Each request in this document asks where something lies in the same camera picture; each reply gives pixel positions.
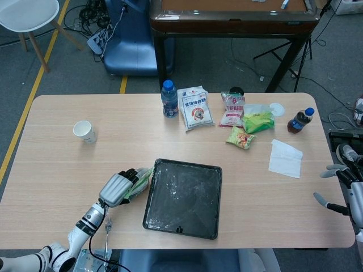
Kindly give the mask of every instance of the paper cup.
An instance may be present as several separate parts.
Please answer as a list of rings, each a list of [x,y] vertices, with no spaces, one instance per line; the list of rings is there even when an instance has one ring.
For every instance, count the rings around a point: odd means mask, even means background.
[[[96,132],[94,132],[91,123],[88,121],[79,121],[75,124],[73,127],[73,133],[86,143],[94,143],[97,140]]]

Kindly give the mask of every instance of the brown table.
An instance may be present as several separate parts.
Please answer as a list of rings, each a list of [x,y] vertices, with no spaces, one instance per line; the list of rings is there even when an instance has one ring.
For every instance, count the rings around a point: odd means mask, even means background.
[[[160,88],[166,75],[164,41],[168,37],[250,37],[288,39],[292,43],[268,85],[275,92],[283,76],[320,20],[325,0],[151,0]]]
[[[209,106],[216,122],[220,94]],[[164,118],[160,95],[53,95],[31,107],[0,203],[0,249],[40,249],[59,241],[98,199],[108,179],[124,169],[152,166],[155,159],[217,165],[223,169],[218,237],[205,240],[142,227],[147,191],[131,204],[110,209],[110,248],[333,248],[349,247],[348,216],[322,207],[313,192],[343,204],[336,178],[319,177],[331,155],[319,113],[300,133],[286,123],[298,109],[314,107],[305,93],[247,93],[248,103],[281,103],[286,113],[275,129],[257,133],[249,150],[226,144],[230,128],[184,131],[183,119]],[[85,144],[72,133],[79,120],[95,126],[98,140]],[[268,170],[271,141],[303,151],[301,178]],[[102,248],[102,227],[93,240]]]

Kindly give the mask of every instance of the blue bottle cap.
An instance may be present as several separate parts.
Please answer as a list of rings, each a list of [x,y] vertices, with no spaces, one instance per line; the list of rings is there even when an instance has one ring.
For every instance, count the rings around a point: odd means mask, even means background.
[[[163,87],[165,91],[171,91],[174,87],[174,83],[171,80],[165,80]]]
[[[307,108],[307,109],[305,110],[305,114],[306,114],[307,116],[312,116],[312,115],[314,114],[314,112],[315,112],[315,110],[314,110],[313,108]]]

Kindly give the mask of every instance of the blue machine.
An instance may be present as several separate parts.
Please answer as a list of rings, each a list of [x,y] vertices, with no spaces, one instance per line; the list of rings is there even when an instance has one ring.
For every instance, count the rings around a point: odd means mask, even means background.
[[[127,5],[121,22],[109,40],[104,65],[115,75],[158,75],[153,36],[149,20],[149,0],[105,0],[113,26],[119,21],[123,5]],[[175,39],[166,39],[167,73],[174,70]]]

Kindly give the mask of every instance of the water bottle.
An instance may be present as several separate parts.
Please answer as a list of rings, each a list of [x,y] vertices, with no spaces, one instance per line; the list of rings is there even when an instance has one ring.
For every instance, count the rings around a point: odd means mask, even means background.
[[[161,101],[163,102],[163,113],[166,117],[178,115],[178,93],[171,80],[165,80],[161,89]]]
[[[292,133],[298,133],[311,122],[313,119],[314,109],[307,108],[306,110],[299,111],[293,119],[288,122],[288,131]]]

